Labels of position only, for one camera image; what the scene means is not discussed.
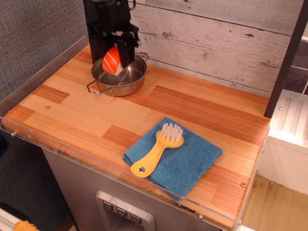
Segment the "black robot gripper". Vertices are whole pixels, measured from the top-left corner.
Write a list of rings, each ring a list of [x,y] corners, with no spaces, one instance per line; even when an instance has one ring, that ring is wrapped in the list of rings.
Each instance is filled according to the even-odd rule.
[[[103,58],[116,43],[122,67],[135,60],[135,46],[139,44],[139,28],[130,23],[130,7],[127,0],[87,0],[85,16],[89,34],[92,63]]]

